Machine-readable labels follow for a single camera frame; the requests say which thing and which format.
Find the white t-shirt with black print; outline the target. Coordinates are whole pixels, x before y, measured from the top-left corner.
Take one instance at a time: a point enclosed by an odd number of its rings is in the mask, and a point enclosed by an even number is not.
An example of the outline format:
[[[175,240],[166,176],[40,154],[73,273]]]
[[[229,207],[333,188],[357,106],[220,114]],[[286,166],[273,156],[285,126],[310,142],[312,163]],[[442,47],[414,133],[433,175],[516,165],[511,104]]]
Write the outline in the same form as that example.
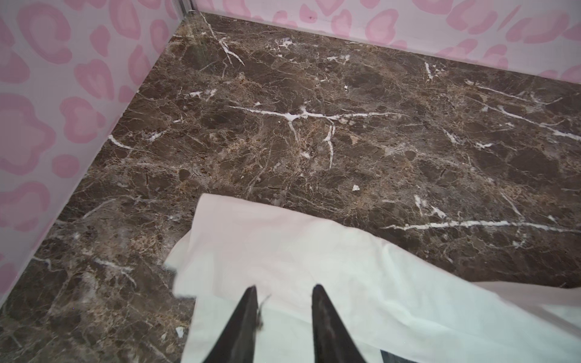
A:
[[[182,360],[202,362],[248,287],[254,361],[315,359],[322,285],[367,362],[578,362],[580,291],[465,281],[387,240],[327,219],[219,195],[198,201],[166,258],[196,300]]]

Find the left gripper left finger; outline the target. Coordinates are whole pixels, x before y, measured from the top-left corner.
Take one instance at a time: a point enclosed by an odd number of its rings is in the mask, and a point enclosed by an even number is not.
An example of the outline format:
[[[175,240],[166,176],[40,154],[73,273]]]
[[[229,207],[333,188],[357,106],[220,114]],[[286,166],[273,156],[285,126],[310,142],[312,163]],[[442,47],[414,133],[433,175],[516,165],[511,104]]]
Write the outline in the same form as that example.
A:
[[[259,322],[257,288],[248,287],[204,363],[253,363]]]

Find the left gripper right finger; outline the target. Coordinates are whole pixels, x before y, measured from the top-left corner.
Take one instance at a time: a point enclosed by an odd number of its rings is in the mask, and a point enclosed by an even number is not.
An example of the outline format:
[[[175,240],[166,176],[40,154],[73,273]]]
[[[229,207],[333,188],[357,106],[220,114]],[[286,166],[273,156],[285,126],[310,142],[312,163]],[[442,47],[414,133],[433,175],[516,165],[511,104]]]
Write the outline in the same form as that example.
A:
[[[317,284],[312,295],[315,363],[365,363],[324,287]]]

